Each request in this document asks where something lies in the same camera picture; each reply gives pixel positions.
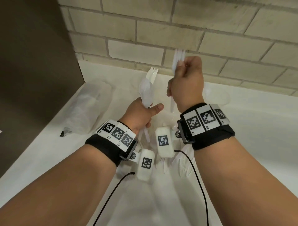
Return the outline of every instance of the person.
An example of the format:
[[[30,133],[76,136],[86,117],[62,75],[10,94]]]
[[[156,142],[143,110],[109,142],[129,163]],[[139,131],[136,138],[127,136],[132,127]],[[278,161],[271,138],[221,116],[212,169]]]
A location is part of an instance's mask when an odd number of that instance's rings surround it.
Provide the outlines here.
[[[184,112],[204,102],[202,61],[177,64],[167,96]],[[135,134],[150,127],[161,103],[146,109],[138,98],[119,120]],[[200,175],[223,225],[298,225],[298,198],[254,159],[235,137],[194,152]],[[0,209],[1,226],[85,226],[116,172],[100,150],[83,145]]]

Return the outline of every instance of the metal bolt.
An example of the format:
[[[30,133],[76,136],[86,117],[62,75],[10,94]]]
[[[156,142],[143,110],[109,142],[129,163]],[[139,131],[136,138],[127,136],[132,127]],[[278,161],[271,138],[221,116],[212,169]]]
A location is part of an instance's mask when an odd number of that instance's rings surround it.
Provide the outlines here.
[[[175,136],[177,137],[177,138],[181,138],[182,136],[181,136],[181,132],[180,132],[180,130],[177,130],[176,132],[175,132]]]
[[[136,154],[133,152],[129,158],[130,159],[135,159],[136,158]]]

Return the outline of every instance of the brick wall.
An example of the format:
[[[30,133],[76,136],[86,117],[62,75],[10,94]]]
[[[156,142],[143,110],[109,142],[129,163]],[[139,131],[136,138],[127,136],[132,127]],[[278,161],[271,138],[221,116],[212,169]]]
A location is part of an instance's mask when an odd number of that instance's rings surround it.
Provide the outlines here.
[[[77,58],[171,75],[175,48],[205,81],[298,96],[298,0],[58,0]]]

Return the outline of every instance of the person's left hand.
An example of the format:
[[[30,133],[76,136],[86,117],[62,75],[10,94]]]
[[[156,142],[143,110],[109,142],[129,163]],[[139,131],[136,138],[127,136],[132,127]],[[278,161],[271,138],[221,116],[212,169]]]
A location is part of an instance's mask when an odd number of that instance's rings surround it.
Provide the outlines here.
[[[137,135],[145,126],[147,128],[151,126],[152,116],[157,115],[162,109],[164,109],[162,103],[152,108],[145,108],[142,104],[142,99],[139,97],[128,106],[125,114],[119,121],[127,125]]]

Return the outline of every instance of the wire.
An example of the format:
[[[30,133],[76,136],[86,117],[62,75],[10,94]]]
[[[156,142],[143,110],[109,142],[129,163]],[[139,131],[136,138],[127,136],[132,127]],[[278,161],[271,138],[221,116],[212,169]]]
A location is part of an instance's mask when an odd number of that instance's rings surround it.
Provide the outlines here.
[[[203,191],[203,188],[202,188],[202,185],[201,185],[201,183],[200,183],[199,177],[198,177],[198,175],[197,175],[197,172],[195,171],[195,167],[193,166],[193,163],[191,162],[191,160],[190,160],[190,158],[187,156],[187,154],[185,154],[185,152],[183,152],[183,151],[181,151],[181,150],[174,150],[174,151],[175,151],[175,152],[181,152],[182,154],[184,154],[184,155],[188,158],[188,160],[189,160],[191,166],[193,167],[193,171],[195,172],[195,176],[197,177],[197,180],[198,180],[198,182],[199,182],[199,186],[200,186],[200,188],[201,188],[201,190],[202,190],[202,193],[203,193],[203,196],[204,196],[205,206],[206,206],[207,226],[209,226],[209,217],[208,217],[207,201],[206,201],[205,193],[204,193],[204,191]]]
[[[108,201],[110,200],[110,198],[112,197],[112,194],[114,193],[114,191],[116,190],[116,188],[119,186],[119,184],[121,183],[121,181],[124,180],[124,178],[126,178],[128,175],[134,175],[135,172],[130,172],[128,174],[126,174],[124,177],[122,177],[122,179],[118,182],[118,184],[116,185],[116,187],[114,188],[114,190],[112,191],[112,193],[110,194],[110,196],[108,197],[107,201],[105,202],[105,204],[103,205],[103,208],[101,209],[99,215],[97,216],[93,226],[95,226],[96,222],[98,221],[98,218],[101,216],[101,213],[103,212],[103,209],[105,208],[105,206],[107,205]]]

